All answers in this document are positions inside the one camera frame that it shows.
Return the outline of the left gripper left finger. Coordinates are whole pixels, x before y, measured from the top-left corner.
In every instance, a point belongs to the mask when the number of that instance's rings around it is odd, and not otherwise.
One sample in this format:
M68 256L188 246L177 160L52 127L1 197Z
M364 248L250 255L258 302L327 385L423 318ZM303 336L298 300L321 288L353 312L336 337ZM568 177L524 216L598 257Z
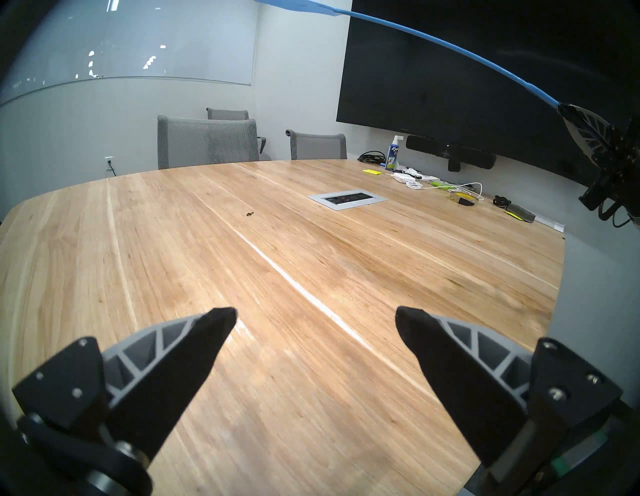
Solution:
M11 495L152 495L149 466L213 370L233 307L155 324L101 351L71 342L12 393Z

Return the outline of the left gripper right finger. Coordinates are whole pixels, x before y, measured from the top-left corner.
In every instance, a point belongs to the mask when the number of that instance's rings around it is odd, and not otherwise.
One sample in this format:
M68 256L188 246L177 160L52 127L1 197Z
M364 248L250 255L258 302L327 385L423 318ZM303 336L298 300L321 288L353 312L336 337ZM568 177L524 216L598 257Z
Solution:
M622 389L560 341L399 306L406 347L484 469L482 495L579 494L624 426Z

